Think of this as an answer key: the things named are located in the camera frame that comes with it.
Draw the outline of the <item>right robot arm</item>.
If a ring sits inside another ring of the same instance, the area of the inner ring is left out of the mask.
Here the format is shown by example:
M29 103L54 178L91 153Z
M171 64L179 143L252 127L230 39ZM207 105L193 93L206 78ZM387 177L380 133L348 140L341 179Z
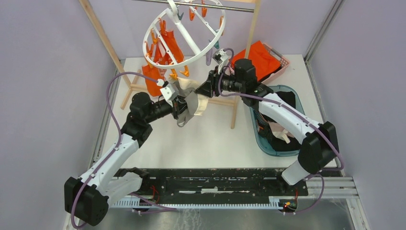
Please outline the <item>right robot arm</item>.
M282 179L277 181L277 191L288 196L296 189L296 183L322 171L335 158L340 157L335 126L326 121L319 123L307 118L285 102L270 87L258 82L256 69L249 59L239 59L233 71L228 66L217 66L209 72L207 80L196 93L209 98L240 96L244 104L280 124L300 144L297 160L286 168Z

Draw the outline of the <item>white round clip hanger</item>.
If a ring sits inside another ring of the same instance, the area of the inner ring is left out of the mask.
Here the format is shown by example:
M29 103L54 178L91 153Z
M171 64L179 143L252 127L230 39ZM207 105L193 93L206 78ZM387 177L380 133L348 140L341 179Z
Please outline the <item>white round clip hanger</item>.
M191 2L194 3L192 0L181 0L182 2ZM214 0L212 1L214 4L213 5L222 5L222 3L218 0ZM159 38L162 45L164 46L164 48L166 49L166 52L169 54L169 56L172 58L172 62L169 65L160 65L160 64L156 64L153 62L153 60L149 57L147 57L147 50L146 47L143 47L143 54L144 54L144 58L146 60L146 62L148 64L151 64L152 66L155 66L157 68L160 69L175 69L175 68L179 68L179 67L184 67L185 65L189 65L193 62L195 62L196 60L198 60L199 58L201 58L203 55L205 55L207 53L208 50L210 50L211 48L214 48L214 44L216 43L217 40L220 39L220 37L223 35L224 33L224 29L226 26L226 13L225 10L220 10L222 15L220 17L220 25L218 29L213 29L211 27L211 25L204 19L204 17L198 13L198 11L196 10L197 7L191 7L188 6L189 10L196 16L198 17L202 23L204 24L204 26L213 34L213 38L212 40L209 41L209 43L207 44L207 46L204 49L200 49L197 44L195 43L195 41L193 40L193 38L191 37L191 35L189 34L189 32L187 31L187 29L184 27L184 25L181 22L180 19L180 15L179 15L179 10L178 10L178 6L173 5L173 6L169 6L167 9L165 9L161 14L159 14L156 19L151 23L151 25L148 28L148 31L146 32L143 42L145 43L145 41L148 40L148 37L151 36L152 38L152 42L153 44L156 43L156 41L154 40L153 37L155 38ZM172 22L174 23L174 25L176 26L176 28L178 29L178 31L180 32L180 34L183 36L183 38L186 41L186 44L190 47L190 49L192 50L192 52L194 53L194 56L186 59L182 62L177 62L175 57L173 56L172 52L169 50L169 47L167 46L167 44L165 43L164 39L162 38L160 31L164 31L164 22L162 20L163 16L168 16L169 19L172 20Z

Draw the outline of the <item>beige grey underwear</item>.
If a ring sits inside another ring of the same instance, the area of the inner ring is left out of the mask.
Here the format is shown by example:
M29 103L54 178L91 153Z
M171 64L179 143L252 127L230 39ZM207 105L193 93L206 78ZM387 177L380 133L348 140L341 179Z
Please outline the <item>beige grey underwear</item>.
M196 80L178 78L175 83L180 96L184 96L188 105L186 120L177 120L178 127L184 127L194 116L202 116L208 105L208 97L196 94L194 91L201 83Z

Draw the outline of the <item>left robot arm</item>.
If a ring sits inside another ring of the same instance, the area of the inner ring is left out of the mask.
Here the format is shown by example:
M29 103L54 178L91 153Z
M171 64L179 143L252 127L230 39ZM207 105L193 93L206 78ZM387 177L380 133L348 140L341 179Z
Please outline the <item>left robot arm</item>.
M118 128L118 139L93 166L80 177L70 177L64 184L64 205L70 213L72 227L81 229L85 225L98 225L109 208L125 196L137 192L145 195L151 183L142 171L130 172L113 181L125 161L139 150L152 133L151 122L172 115L178 119L188 108L185 96L173 96L165 92L168 99L152 101L149 94L139 92L132 98L130 112L122 127Z

